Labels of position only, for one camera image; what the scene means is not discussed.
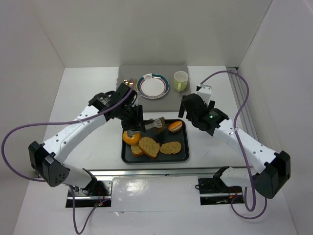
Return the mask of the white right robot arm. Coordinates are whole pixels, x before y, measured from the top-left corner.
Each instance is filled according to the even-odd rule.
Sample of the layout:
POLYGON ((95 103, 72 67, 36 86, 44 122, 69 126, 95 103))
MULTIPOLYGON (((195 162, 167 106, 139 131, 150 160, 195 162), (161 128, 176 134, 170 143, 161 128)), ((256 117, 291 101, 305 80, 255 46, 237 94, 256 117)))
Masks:
POLYGON ((206 104, 198 94, 185 95, 179 117, 185 116, 194 127, 246 156, 249 168, 224 166, 214 175, 215 180, 227 187, 254 185, 260 195, 272 199, 291 176, 289 154, 285 151, 277 153, 236 128, 232 120, 214 105, 214 101, 206 104))

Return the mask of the dark brown bread piece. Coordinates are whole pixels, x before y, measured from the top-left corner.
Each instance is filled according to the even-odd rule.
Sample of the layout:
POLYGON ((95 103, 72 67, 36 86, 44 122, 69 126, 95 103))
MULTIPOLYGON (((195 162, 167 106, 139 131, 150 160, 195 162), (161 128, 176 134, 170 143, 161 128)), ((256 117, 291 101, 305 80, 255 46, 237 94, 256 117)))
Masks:
POLYGON ((155 119, 154 121, 155 133, 160 134, 166 129, 164 117, 155 119))

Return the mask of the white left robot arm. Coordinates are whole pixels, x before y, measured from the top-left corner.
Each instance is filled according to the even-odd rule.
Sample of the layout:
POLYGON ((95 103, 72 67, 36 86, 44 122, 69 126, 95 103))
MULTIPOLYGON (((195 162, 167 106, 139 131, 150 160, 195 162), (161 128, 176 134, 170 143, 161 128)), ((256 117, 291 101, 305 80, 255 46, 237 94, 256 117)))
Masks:
POLYGON ((32 168, 50 187, 65 184, 94 193, 103 184, 87 169, 70 166, 69 154, 93 131, 117 118, 124 130, 145 130, 141 105, 135 105, 137 92, 120 84, 116 91, 96 94, 80 115, 55 136, 28 147, 32 168))

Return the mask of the orange glazed bun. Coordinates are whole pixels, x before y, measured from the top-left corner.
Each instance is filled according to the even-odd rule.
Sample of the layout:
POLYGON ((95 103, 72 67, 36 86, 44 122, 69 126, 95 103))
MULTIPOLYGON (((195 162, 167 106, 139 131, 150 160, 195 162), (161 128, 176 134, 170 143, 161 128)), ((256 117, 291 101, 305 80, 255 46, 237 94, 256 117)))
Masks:
POLYGON ((182 128, 182 126, 183 126, 182 121, 175 121, 169 125, 168 130, 171 133, 175 133, 175 132, 178 132, 182 128))

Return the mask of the orange ring doughnut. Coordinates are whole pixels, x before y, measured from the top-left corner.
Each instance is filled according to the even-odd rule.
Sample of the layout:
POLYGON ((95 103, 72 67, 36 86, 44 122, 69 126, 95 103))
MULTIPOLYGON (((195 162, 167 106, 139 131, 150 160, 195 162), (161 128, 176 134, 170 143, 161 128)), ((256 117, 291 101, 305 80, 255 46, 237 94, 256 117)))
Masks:
POLYGON ((122 135, 122 139, 128 145, 135 145, 140 141, 141 135, 140 133, 137 133, 129 137, 127 131, 124 131, 122 135))

